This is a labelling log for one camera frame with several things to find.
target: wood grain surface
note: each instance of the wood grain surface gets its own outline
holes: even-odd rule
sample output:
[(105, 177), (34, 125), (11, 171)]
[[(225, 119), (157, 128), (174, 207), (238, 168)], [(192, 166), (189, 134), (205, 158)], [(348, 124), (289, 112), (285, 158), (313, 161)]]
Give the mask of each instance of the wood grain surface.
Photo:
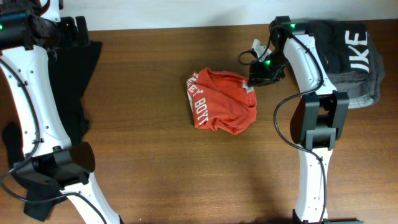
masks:
[[(328, 213), (366, 223), (398, 221), (398, 21), (368, 21), (384, 58), (378, 104), (350, 110), (328, 173)], [(238, 54), (267, 25), (90, 32), (103, 42), (98, 66), (81, 102), (91, 129), (84, 137), (95, 174), (125, 223), (249, 223), (290, 218), (299, 192), (299, 155), (279, 139), (272, 113), (298, 93), (292, 75), (256, 88), (257, 121), (233, 136), (193, 127), (185, 82), (210, 67), (248, 75)], [(0, 128), (16, 110), (0, 78)], [(283, 133), (298, 101), (279, 114)], [(0, 173), (7, 171), (0, 143)], [(11, 189), (24, 194), (13, 180)], [(23, 203), (0, 191), (0, 223), (40, 223)], [(46, 223), (83, 223), (69, 201)]]

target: black cable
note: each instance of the black cable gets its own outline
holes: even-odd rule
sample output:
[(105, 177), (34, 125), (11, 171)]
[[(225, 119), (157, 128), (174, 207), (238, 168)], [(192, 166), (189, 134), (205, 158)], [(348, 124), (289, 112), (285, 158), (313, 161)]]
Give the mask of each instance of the black cable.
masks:
[(281, 67), (279, 67), (278, 70), (276, 70), (276, 72), (272, 76), (271, 80), (274, 80), (274, 78), (279, 74), (279, 72), (282, 71), (283, 69), (285, 69), (285, 67), (288, 66), (289, 64), (290, 64), (290, 62), (286, 62)]
[(18, 165), (16, 165), (15, 167), (13, 167), (12, 169), (10, 169), (8, 172), (6, 172), (5, 174), (3, 174), (0, 177), (0, 185), (1, 188), (3, 188), (3, 190), (5, 192), (7, 192), (11, 197), (14, 197), (20, 201), (23, 201), (25, 203), (33, 203), (33, 204), (38, 204), (38, 203), (47, 203), (47, 202), (52, 202), (54, 200), (58, 200), (61, 198), (65, 198), (67, 196), (76, 196), (80, 199), (82, 199), (84, 202), (86, 202), (98, 215), (99, 217), (102, 219), (102, 221), (104, 222), (104, 224), (106, 223), (106, 220), (104, 218), (104, 216), (101, 214), (101, 212), (86, 198), (84, 198), (84, 196), (82, 196), (80, 193), (76, 193), (76, 192), (72, 192), (72, 193), (67, 193), (67, 194), (63, 194), (61, 196), (58, 197), (54, 197), (54, 198), (50, 198), (50, 199), (46, 199), (46, 200), (38, 200), (38, 201), (32, 201), (32, 200), (27, 200), (24, 197), (21, 197), (18, 194), (15, 194), (12, 190), (10, 190), (5, 184), (4, 184), (4, 179), (6, 177), (8, 177), (9, 175), (17, 172), (20, 168), (22, 168), (23, 166), (25, 166), (28, 162), (30, 162), (33, 158), (33, 155), (35, 154), (35, 152), (38, 150), (39, 148), (39, 144), (42, 142), (40, 139), (40, 126), (39, 126), (39, 120), (37, 119), (37, 115), (33, 106), (33, 102), (32, 99), (29, 96), (29, 93), (26, 89), (26, 85), (25, 83), (21, 80), (21, 78), (18, 76), (18, 74), (3, 60), (0, 58), (0, 64), (2, 66), (4, 66), (11, 74), (12, 76), (17, 80), (18, 82), (18, 86), (22, 88), (22, 91), (24, 92), (24, 95), (26, 97), (26, 100), (28, 102), (29, 105), (29, 109), (30, 112), (32, 113), (32, 117), (34, 120), (34, 126), (35, 126), (35, 135), (36, 135), (36, 139), (33, 141), (33, 149), (31, 150), (30, 154), (28, 155), (28, 157), (26, 157), (22, 162), (18, 163)]
[(254, 64), (254, 63), (260, 61), (260, 59), (266, 54), (266, 52), (267, 52), (267, 50), (268, 50), (268, 48), (269, 48), (269, 45), (270, 45), (270, 43), (271, 43), (272, 34), (273, 34), (273, 33), (275, 32), (275, 30), (277, 30), (277, 29), (283, 29), (283, 30), (287, 31), (289, 37), (290, 37), (290, 38), (293, 38), (298, 44), (300, 44), (300, 45), (303, 47), (303, 49), (306, 51), (306, 53), (308, 53), (309, 56), (311, 57), (311, 59), (314, 61), (315, 66), (316, 66), (316, 68), (317, 68), (317, 70), (318, 70), (318, 73), (319, 73), (319, 75), (320, 75), (320, 82), (319, 82), (319, 84), (318, 84), (317, 87), (315, 87), (315, 88), (312, 89), (312, 90), (305, 91), (305, 92), (303, 92), (303, 93), (299, 93), (299, 94), (296, 94), (296, 95), (292, 95), (292, 96), (290, 96), (290, 97), (287, 97), (287, 98), (285, 98), (284, 100), (282, 100), (282, 101), (276, 106), (275, 111), (274, 111), (274, 126), (275, 126), (275, 130), (277, 131), (279, 137), (280, 137), (284, 142), (286, 142), (288, 145), (290, 145), (290, 146), (292, 146), (292, 147), (294, 147), (294, 148), (296, 148), (296, 149), (298, 149), (298, 150), (300, 150), (300, 151), (304, 151), (304, 152), (307, 152), (307, 153), (309, 153), (309, 154), (315, 156), (315, 158), (319, 161), (319, 165), (320, 165), (321, 170), (322, 170), (322, 179), (323, 179), (323, 208), (322, 208), (321, 217), (320, 217), (319, 222), (318, 222), (319, 224), (321, 224), (322, 221), (323, 221), (323, 216), (324, 216), (324, 214), (325, 214), (325, 212), (326, 212), (326, 205), (327, 205), (327, 202), (326, 202), (326, 201), (327, 201), (327, 192), (326, 192), (326, 172), (325, 172), (325, 166), (323, 165), (323, 159), (322, 159), (321, 157), (319, 157), (316, 153), (314, 153), (314, 152), (312, 152), (312, 151), (310, 151), (310, 150), (308, 150), (308, 149), (306, 149), (306, 148), (300, 147), (300, 146), (298, 146), (298, 145), (296, 145), (296, 144), (290, 142), (288, 139), (286, 139), (285, 136), (281, 133), (281, 131), (280, 131), (279, 127), (278, 127), (278, 122), (277, 122), (278, 110), (279, 110), (279, 108), (280, 108), (284, 103), (286, 103), (286, 102), (288, 102), (289, 100), (292, 100), (292, 99), (294, 99), (294, 98), (297, 98), (297, 97), (300, 97), (300, 96), (304, 96), (304, 95), (307, 95), (307, 94), (316, 92), (317, 90), (319, 90), (319, 89), (322, 87), (322, 85), (324, 84), (325, 81), (324, 81), (324, 79), (323, 79), (322, 69), (321, 69), (321, 67), (320, 67), (320, 65), (319, 65), (319, 63), (318, 63), (318, 61), (316, 60), (315, 56), (312, 54), (312, 52), (310, 51), (310, 49), (308, 49), (308, 47), (306, 47), (305, 44), (303, 44), (303, 42), (301, 42), (296, 36), (294, 36), (294, 35), (292, 34), (292, 32), (291, 32), (288, 28), (286, 28), (286, 27), (284, 27), (284, 26), (275, 26), (274, 28), (272, 28), (272, 30), (270, 31), (270, 35), (269, 35), (270, 38), (268, 39), (268, 44), (267, 44), (266, 50), (263, 52), (263, 54), (262, 54), (260, 57), (258, 57), (258, 59), (253, 60), (253, 61), (250, 62), (250, 63), (243, 63), (243, 62), (241, 61), (241, 56), (242, 56), (243, 54), (252, 52), (252, 50), (247, 50), (247, 51), (242, 52), (241, 54), (239, 54), (238, 61), (239, 61), (239, 63), (241, 63), (241, 64), (243, 64), (243, 65), (252, 65), (252, 64)]
[(270, 37), (270, 38), (268, 39), (267, 47), (266, 47), (265, 51), (260, 55), (260, 57), (258, 57), (257, 59), (255, 59), (255, 60), (253, 60), (253, 61), (251, 61), (251, 62), (249, 62), (249, 63), (242, 62), (242, 60), (241, 60), (242, 55), (247, 54), (247, 53), (253, 53), (253, 52), (254, 52), (253, 49), (250, 49), (250, 50), (247, 50), (247, 51), (242, 52), (242, 53), (239, 54), (239, 56), (238, 56), (238, 62), (239, 62), (241, 65), (252, 65), (252, 64), (254, 64), (254, 63), (259, 62), (259, 61), (261, 60), (261, 58), (263, 58), (263, 56), (267, 53), (267, 51), (268, 51), (268, 49), (269, 49), (269, 46), (270, 46), (270, 44), (271, 44), (271, 37), (272, 37), (272, 34), (273, 34), (274, 31), (276, 30), (276, 28), (280, 28), (280, 27), (282, 27), (282, 26), (275, 26), (275, 27), (270, 31), (270, 34), (269, 34), (269, 37)]

